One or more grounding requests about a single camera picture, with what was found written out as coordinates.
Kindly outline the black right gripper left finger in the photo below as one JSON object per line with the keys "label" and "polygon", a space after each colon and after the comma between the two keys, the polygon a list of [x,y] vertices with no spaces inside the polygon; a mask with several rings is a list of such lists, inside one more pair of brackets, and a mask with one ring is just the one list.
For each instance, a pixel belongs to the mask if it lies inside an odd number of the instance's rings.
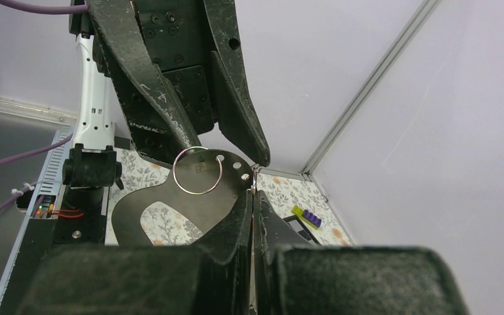
{"label": "black right gripper left finger", "polygon": [[17,314],[247,314],[253,195],[179,246],[75,245],[41,263]]}

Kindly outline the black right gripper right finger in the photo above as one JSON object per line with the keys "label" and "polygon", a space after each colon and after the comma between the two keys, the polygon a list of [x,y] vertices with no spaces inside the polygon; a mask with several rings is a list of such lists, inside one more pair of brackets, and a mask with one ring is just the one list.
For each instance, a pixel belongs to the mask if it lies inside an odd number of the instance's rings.
{"label": "black right gripper right finger", "polygon": [[424,247],[308,243],[254,197],[255,288],[260,314],[468,314],[441,256]]}

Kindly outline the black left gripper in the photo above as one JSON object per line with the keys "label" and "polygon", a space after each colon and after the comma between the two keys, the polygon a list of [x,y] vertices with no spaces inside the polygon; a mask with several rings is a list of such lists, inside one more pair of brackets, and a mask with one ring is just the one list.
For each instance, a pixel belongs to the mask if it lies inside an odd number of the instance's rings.
{"label": "black left gripper", "polygon": [[218,113],[225,138],[255,163],[270,165],[234,1],[86,4],[140,157],[173,164],[181,150],[201,144],[200,135],[214,128]]}

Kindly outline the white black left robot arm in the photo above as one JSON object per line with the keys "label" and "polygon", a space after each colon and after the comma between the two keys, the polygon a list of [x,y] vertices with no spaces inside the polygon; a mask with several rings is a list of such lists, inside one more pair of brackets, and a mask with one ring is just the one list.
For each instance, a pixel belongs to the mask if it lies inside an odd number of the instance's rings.
{"label": "white black left robot arm", "polygon": [[270,164],[251,101],[233,1],[73,1],[81,107],[63,179],[76,190],[121,186],[109,98],[115,93],[137,154],[171,169],[165,183],[120,199],[120,245],[148,245],[142,213],[161,202],[202,232],[223,220],[255,183],[243,158],[201,145],[218,127],[246,157]]}

